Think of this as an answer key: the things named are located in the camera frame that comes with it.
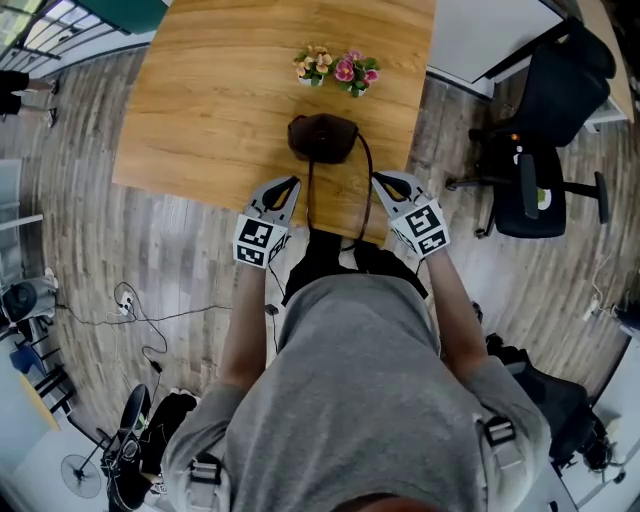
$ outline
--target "black chair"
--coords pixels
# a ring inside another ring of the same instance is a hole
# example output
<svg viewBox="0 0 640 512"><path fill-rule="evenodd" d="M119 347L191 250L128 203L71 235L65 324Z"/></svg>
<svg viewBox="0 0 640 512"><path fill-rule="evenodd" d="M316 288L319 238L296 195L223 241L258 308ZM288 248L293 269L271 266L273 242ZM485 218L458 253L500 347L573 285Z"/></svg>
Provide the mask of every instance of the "black chair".
<svg viewBox="0 0 640 512"><path fill-rule="evenodd" d="M581 22L569 20L562 42L543 43L533 53L524 94L516 114L488 130L470 130L483 147L478 177L447 180L446 187L491 185L494 202L486 228L516 238L564 234L565 192L598 200L600 222L609 220L607 189L601 173L595 185L565 182L557 147L569 144L585 121L609 97L607 78L615 61L607 46Z"/></svg>
<svg viewBox="0 0 640 512"><path fill-rule="evenodd" d="M594 471L611 462L610 451L608 459L602 456L603 447L610 446L606 430L582 386L542 373L531 364L526 350L504 346L496 334L487 337L487 350L500 358L547 419L552 440L549 456L556 467L569 463L574 452L584 455Z"/></svg>

